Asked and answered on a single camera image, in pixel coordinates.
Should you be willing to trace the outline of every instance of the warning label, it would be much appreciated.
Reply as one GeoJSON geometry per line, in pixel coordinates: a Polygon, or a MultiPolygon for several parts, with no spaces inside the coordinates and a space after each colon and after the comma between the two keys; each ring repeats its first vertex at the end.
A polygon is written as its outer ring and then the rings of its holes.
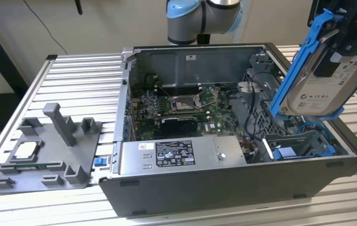
{"type": "Polygon", "coordinates": [[[191,141],[157,142],[156,165],[158,167],[195,165],[191,141]]]}

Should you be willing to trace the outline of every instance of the motherboard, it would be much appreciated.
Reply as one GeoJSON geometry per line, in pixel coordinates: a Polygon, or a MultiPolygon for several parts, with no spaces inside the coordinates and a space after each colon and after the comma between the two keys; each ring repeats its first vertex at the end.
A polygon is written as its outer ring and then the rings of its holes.
{"type": "Polygon", "coordinates": [[[132,99],[132,116],[136,140],[241,137],[227,90],[217,84],[185,89],[156,86],[132,99]]]}

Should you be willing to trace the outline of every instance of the blue button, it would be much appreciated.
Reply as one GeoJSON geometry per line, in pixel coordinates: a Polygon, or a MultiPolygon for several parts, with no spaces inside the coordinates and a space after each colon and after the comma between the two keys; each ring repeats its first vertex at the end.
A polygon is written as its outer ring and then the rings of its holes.
{"type": "Polygon", "coordinates": [[[106,166],[106,158],[94,158],[94,166],[106,166]]]}

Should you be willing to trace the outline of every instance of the slotted aluminum surface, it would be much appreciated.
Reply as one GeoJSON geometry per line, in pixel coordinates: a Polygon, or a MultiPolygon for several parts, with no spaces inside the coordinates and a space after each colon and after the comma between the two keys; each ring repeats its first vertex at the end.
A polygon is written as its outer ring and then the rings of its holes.
{"type": "MultiPolygon", "coordinates": [[[[298,46],[279,47],[279,50],[291,61],[298,46]]],[[[34,110],[38,110],[45,102],[57,100],[62,106],[61,112],[70,113],[74,121],[86,116],[94,117],[104,122],[96,155],[109,154],[112,145],[108,142],[112,140],[117,96],[114,85],[118,84],[121,75],[118,55],[62,56],[46,64],[29,89],[31,95],[25,99],[27,104],[25,106],[21,104],[21,110],[25,108],[22,114],[41,117],[41,112],[34,110]]],[[[340,119],[357,135],[357,93],[347,101],[340,119]]],[[[0,163],[6,158],[6,151],[14,145],[11,140],[19,136],[14,126],[5,128],[5,132],[6,130],[9,135],[2,136],[3,142],[0,141],[0,163]]],[[[3,195],[0,196],[0,225],[3,224],[354,226],[357,225],[357,174],[334,180],[311,199],[130,219],[114,215],[112,206],[96,185],[80,190],[3,195]]]]}

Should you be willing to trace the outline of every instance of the screw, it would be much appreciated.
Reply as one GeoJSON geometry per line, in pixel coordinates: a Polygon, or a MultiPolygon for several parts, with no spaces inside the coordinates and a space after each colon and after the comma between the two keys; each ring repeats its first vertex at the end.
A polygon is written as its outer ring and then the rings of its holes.
{"type": "Polygon", "coordinates": [[[334,24],[334,23],[327,23],[327,24],[326,24],[326,28],[327,28],[327,29],[332,29],[332,28],[334,28],[334,26],[335,26],[335,24],[334,24]]]}

